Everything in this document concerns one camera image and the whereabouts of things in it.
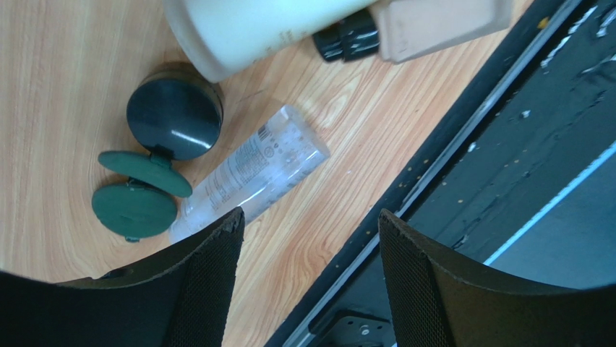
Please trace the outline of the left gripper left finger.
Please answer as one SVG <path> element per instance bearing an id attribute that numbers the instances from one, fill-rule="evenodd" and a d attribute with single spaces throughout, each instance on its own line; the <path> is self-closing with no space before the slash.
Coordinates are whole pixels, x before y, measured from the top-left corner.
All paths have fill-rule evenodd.
<path id="1" fill-rule="evenodd" d="M 237 207 L 100 278 L 1 273 L 3 346 L 220 346 L 244 239 Z"/>

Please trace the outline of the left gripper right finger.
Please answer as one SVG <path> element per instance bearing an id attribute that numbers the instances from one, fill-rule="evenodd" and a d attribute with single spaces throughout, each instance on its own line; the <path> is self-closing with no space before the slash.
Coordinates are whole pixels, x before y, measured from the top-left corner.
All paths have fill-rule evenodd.
<path id="1" fill-rule="evenodd" d="M 615 287 L 520 278 L 419 233 L 388 210 L 380 254 L 399 346 L 613 346 Z"/>

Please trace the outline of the clear plastic bottle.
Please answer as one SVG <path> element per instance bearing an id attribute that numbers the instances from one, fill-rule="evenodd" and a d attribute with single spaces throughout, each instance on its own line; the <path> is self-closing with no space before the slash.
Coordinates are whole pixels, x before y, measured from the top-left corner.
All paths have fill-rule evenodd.
<path id="1" fill-rule="evenodd" d="M 252 222 L 329 157 L 300 112 L 284 105 L 182 200 L 168 230 L 170 242 L 201 231 L 235 207 Z"/>

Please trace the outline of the cream foundation bottle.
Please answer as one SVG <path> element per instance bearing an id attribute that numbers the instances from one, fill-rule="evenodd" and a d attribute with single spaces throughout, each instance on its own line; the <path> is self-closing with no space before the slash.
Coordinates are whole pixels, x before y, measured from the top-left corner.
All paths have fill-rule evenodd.
<path id="1" fill-rule="evenodd" d="M 369 5 L 367 0 L 165 0 L 163 12 L 195 69 L 220 82 Z"/>

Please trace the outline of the beige square foundation bottle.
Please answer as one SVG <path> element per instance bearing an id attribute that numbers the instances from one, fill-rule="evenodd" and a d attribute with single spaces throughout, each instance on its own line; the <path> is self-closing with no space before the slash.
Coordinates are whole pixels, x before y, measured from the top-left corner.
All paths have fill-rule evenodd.
<path id="1" fill-rule="evenodd" d="M 509 27 L 506 0 L 376 1 L 313 34 L 326 62 L 378 55 L 400 64 Z"/>

